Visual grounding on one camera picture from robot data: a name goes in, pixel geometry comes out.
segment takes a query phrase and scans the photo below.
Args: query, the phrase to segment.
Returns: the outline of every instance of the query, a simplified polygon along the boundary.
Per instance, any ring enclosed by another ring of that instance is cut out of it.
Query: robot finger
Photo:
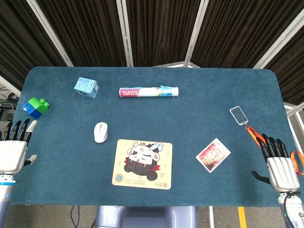
[[[33,130],[37,124],[37,120],[34,120],[28,127],[27,131],[25,132],[23,141],[29,143],[30,137],[32,136]]]
[[[259,137],[257,137],[256,140],[260,143],[262,154],[263,154],[263,157],[264,157],[265,162],[266,162],[267,158],[270,157],[269,150],[267,149],[267,146],[265,145],[265,143]]]
[[[268,136],[265,134],[262,134],[262,136],[266,141],[267,149],[270,151],[270,157],[276,157],[276,154],[275,154],[274,150],[272,149],[272,144],[271,144]]]
[[[258,181],[264,182],[266,184],[270,184],[269,177],[263,177],[263,176],[259,175],[256,171],[251,171],[251,173]]]
[[[15,124],[13,130],[11,130],[9,140],[16,140],[20,125],[21,125],[21,120],[19,120],[19,121]]]
[[[281,152],[280,148],[279,148],[279,145],[277,144],[276,140],[273,138],[273,137],[270,137],[270,142],[272,144],[272,147],[276,153],[276,156],[277,157],[282,157],[283,156],[283,153]]]
[[[23,140],[23,137],[24,137],[25,131],[26,131],[27,127],[28,127],[29,121],[30,121],[30,119],[26,119],[23,122],[23,125],[20,127],[20,131],[19,131],[17,140]]]
[[[283,153],[283,157],[289,158],[288,152],[287,152],[287,149],[286,149],[284,143],[281,140],[279,140],[279,139],[276,139],[276,141],[279,144],[279,147],[281,148],[281,151]]]
[[[34,155],[32,155],[29,159],[26,159],[26,160],[24,161],[23,167],[24,167],[24,166],[27,166],[27,165],[32,165],[32,164],[35,162],[36,158],[37,158],[37,155],[34,154]]]
[[[10,135],[10,128],[13,125],[13,122],[9,122],[8,125],[6,125],[6,128],[3,132],[1,140],[8,140]]]

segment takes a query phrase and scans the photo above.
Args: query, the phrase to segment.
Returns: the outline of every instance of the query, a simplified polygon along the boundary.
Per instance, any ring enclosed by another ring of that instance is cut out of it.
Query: green lego brick
[[[32,105],[37,111],[41,114],[45,113],[48,110],[49,103],[45,101],[45,99],[41,98],[38,100],[37,98],[31,98],[28,103]]]

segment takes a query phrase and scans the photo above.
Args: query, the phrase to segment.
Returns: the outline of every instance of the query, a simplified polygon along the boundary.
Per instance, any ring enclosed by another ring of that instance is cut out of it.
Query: mouse pad
[[[112,184],[149,189],[171,188],[172,144],[117,141]]]

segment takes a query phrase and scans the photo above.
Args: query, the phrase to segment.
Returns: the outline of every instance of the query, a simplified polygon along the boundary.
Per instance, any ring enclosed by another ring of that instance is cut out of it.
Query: cable
[[[77,224],[75,224],[73,216],[72,216],[74,207],[75,207],[75,205],[73,205],[72,208],[71,208],[70,217],[71,217],[72,223],[74,225],[74,228],[78,228],[79,221],[80,221],[80,206],[79,205],[77,206],[78,207],[78,220],[77,220]]]
[[[288,222],[290,223],[290,225],[291,225],[292,228],[295,228],[294,225],[293,225],[293,223],[291,222],[291,220],[290,220],[290,218],[289,218],[289,216],[287,214],[287,210],[286,210],[286,201],[287,201],[287,198],[289,198],[289,197],[290,197],[290,193],[286,193],[286,196],[285,196],[285,199],[284,199],[283,208],[284,208],[284,213],[286,215],[286,218],[287,218]]]
[[[7,93],[9,93],[10,91],[6,91],[6,92],[4,92],[3,94],[0,94],[0,96],[3,96],[4,94],[7,94]]]
[[[0,98],[0,102],[1,103],[12,103],[13,105],[17,105],[16,102],[12,102],[12,101],[9,101],[9,100],[4,100],[4,99],[1,99],[1,98]]]
[[[295,192],[287,192],[286,193],[286,196],[285,196],[285,199],[284,199],[284,203],[283,203],[283,208],[284,208],[284,213],[286,215],[286,218],[288,220],[288,222],[290,223],[291,227],[292,228],[295,228],[293,223],[291,222],[288,214],[287,214],[287,210],[286,210],[286,201],[287,201],[287,198],[290,198],[291,196],[295,196],[295,195],[300,195],[301,193],[299,191],[295,191]]]
[[[17,95],[15,95],[14,93],[10,93],[8,95],[8,101],[12,102],[12,103],[18,103],[19,101],[19,97]]]
[[[15,114],[14,114],[14,106],[13,106],[13,104],[10,104],[11,105],[11,110],[12,110],[12,112],[13,112],[13,117],[15,118]]]

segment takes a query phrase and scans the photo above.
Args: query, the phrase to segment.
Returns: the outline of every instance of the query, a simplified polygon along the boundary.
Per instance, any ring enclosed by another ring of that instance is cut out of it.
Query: orange lanyard
[[[292,151],[291,152],[291,160],[294,164],[294,169],[295,169],[297,175],[299,175],[299,174],[304,175],[303,172],[299,171],[298,163],[296,162],[296,159],[295,159],[295,156],[294,156],[296,153],[299,155],[301,166],[304,164],[304,155],[301,154],[299,151]]]
[[[250,136],[252,137],[252,139],[254,141],[256,141],[259,148],[261,148],[261,146],[260,146],[260,143],[257,141],[257,138],[260,138],[264,143],[266,143],[265,139],[255,129],[253,129],[252,126],[245,125],[245,128],[248,131],[248,133],[250,134]]]

